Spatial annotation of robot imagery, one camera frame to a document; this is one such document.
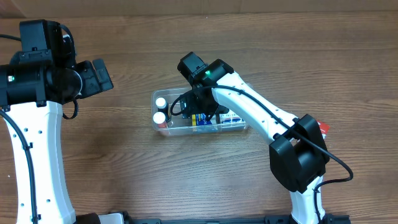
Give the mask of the clear plastic container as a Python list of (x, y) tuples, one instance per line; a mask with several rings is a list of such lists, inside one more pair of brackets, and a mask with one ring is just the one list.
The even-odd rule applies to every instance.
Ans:
[(156, 90), (152, 94), (151, 115), (152, 126), (164, 136), (179, 136), (188, 134), (205, 134), (227, 131), (241, 131), (248, 129), (249, 125), (235, 112), (216, 114), (209, 121), (205, 114), (195, 113), (185, 117), (173, 116), (170, 107), (178, 96), (191, 90), (190, 87)]

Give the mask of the blue VapoDrops cough box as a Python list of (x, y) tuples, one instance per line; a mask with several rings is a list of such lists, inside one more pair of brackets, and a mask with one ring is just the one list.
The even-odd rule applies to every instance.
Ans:
[(193, 114), (192, 115), (192, 126), (204, 126), (217, 124), (216, 117), (212, 117), (210, 120), (206, 120), (206, 114)]

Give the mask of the dark bottle white cap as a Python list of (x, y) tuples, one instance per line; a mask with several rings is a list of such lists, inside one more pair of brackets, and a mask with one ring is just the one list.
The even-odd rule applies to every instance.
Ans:
[(155, 105), (157, 107), (157, 111), (165, 115), (166, 122), (169, 122), (171, 120), (171, 117), (169, 115), (169, 104), (167, 103), (166, 99), (163, 97), (157, 98), (155, 101)]

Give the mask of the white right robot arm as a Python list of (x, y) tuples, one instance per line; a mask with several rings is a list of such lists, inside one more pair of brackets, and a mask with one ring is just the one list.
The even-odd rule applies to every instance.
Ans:
[(322, 223), (325, 210), (317, 185), (323, 180), (329, 157), (319, 123), (306, 114), (288, 113), (255, 92), (234, 68), (221, 59), (205, 63), (195, 53), (184, 56), (178, 71), (192, 90), (182, 100), (182, 114), (205, 113), (208, 118), (226, 110), (235, 112), (269, 146), (270, 168), (290, 192), (295, 223)]

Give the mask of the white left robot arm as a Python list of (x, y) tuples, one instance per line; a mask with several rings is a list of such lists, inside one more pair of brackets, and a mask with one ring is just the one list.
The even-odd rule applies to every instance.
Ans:
[(101, 59), (77, 62), (73, 36), (58, 22), (19, 25), (21, 51), (1, 66), (1, 116), (12, 141), (18, 223), (122, 223), (119, 213), (77, 215), (61, 148), (63, 106), (112, 89)]

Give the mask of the orange tablet tube white cap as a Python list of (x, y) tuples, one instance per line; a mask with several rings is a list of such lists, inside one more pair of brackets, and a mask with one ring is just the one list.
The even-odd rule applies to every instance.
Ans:
[(159, 128), (159, 129), (168, 128), (167, 119), (163, 112), (154, 113), (152, 120), (153, 120), (156, 128)]

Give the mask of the red ActiFast medicine box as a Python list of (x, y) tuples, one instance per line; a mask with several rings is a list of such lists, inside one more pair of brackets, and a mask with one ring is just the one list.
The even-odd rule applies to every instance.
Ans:
[(328, 124), (324, 123), (324, 122), (321, 122), (321, 121), (317, 121), (317, 123), (319, 125), (319, 128), (320, 128), (321, 134), (323, 136), (323, 139), (325, 139), (326, 135), (329, 132), (330, 126)]

